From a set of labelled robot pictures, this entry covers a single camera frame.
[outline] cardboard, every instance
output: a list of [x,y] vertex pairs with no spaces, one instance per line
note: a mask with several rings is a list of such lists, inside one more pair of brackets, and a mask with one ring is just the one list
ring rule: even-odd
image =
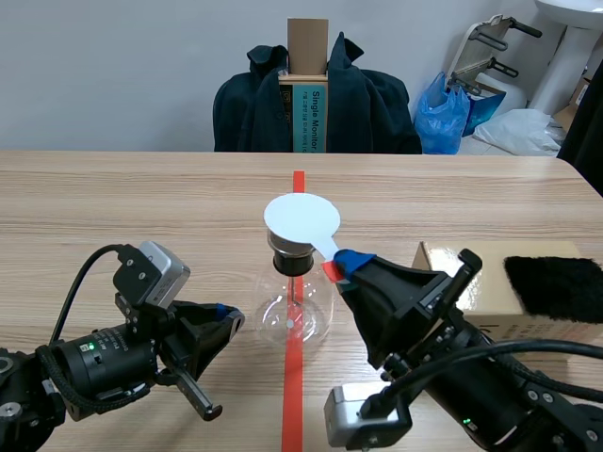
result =
[[540,338],[589,343],[603,332],[603,325],[529,315],[507,278],[503,265],[506,257],[581,257],[572,242],[421,242],[413,267],[446,271],[453,276],[462,264],[457,256],[465,248],[479,255],[483,268],[467,287],[457,307],[464,312],[467,321],[493,340]]
[[326,153],[327,75],[281,75],[279,85],[289,124],[289,150],[294,153]]
[[572,96],[572,100],[569,102],[570,105],[580,106],[582,99],[584,99],[584,94],[586,94],[586,90],[591,86],[591,81],[588,78],[580,79],[576,90],[574,91],[574,95]]
[[574,122],[574,118],[576,117],[576,113],[578,113],[578,107],[580,106],[580,103],[584,98],[584,94],[586,94],[586,91],[590,85],[591,81],[588,78],[580,79],[569,105],[553,116],[555,121],[561,125],[565,132],[569,132],[569,129]]
[[325,74],[328,44],[329,21],[327,19],[287,19],[289,73]]
[[562,111],[553,116],[553,118],[559,123],[565,132],[569,132],[570,127],[574,123],[576,113],[578,113],[578,108],[574,105],[568,105]]

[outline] white sink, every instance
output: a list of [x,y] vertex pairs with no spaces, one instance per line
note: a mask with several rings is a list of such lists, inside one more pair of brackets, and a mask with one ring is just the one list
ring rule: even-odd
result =
[[603,0],[535,0],[549,19],[561,24],[603,30]]
[[553,115],[565,108],[603,30],[603,0],[534,0],[555,22],[567,25],[530,108]]

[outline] black cable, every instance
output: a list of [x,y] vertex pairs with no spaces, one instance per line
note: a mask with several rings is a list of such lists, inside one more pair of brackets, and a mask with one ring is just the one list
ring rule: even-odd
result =
[[82,284],[82,281],[84,281],[86,273],[88,273],[92,265],[96,261],[98,261],[98,259],[104,254],[107,254],[111,251],[120,252],[122,248],[123,245],[107,245],[105,247],[102,247],[99,250],[95,251],[92,256],[89,257],[88,260],[84,263],[84,265],[80,268],[79,272],[75,276],[75,279],[73,280],[72,287],[69,289],[67,298],[65,298],[63,307],[60,310],[60,315],[58,316],[57,323],[55,325],[55,330],[53,331],[53,335],[50,338],[49,344],[52,344],[53,342],[59,339],[60,334],[63,331],[63,327],[65,326],[65,321],[67,320],[67,314],[69,313],[69,310],[71,309],[73,304],[73,300],[75,299],[77,289],[79,289],[79,286]]
[[565,383],[547,377],[546,375],[537,374],[529,370],[525,365],[521,363],[501,363],[498,362],[502,367],[510,370],[518,377],[536,383],[540,386],[555,391],[559,394],[565,394],[566,396],[572,396],[581,398],[583,400],[590,400],[592,402],[603,403],[603,391],[596,389],[585,388],[583,386],[576,386],[574,384]]
[[98,414],[102,414],[104,412],[111,412],[113,410],[117,410],[119,408],[123,408],[126,405],[129,405],[132,402],[135,402],[146,395],[148,395],[151,390],[149,387],[144,387],[137,393],[133,395],[128,395],[119,400],[113,401],[100,401],[100,400],[92,400],[87,397],[80,395],[65,377],[63,376],[63,371],[53,355],[52,350],[48,346],[40,346],[36,348],[36,356],[40,360],[40,363],[48,372],[50,379],[56,385],[58,391],[61,393],[63,397],[73,403],[76,407],[79,407],[84,410],[90,410],[96,412]]
[[521,340],[504,341],[488,346],[465,348],[450,353],[444,358],[431,363],[424,363],[410,374],[394,381],[383,390],[388,398],[412,388],[416,384],[427,384],[430,379],[447,372],[452,366],[471,360],[488,358],[501,354],[519,353],[526,351],[543,351],[554,353],[569,353],[603,360],[603,348],[568,341],[555,340]]

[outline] white paper lid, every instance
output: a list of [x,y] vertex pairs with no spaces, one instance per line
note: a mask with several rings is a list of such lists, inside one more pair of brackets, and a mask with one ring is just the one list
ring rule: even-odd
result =
[[268,228],[290,242],[309,243],[326,260],[338,248],[333,235],[339,229],[339,211],[330,202],[309,193],[288,193],[272,200],[264,211]]

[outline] gray wall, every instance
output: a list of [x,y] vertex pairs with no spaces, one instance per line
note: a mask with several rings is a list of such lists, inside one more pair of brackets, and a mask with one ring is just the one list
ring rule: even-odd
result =
[[216,91],[256,44],[286,45],[287,16],[329,18],[330,46],[345,31],[414,104],[497,12],[546,32],[506,56],[532,92],[562,28],[529,0],[1,0],[0,148],[211,151]]

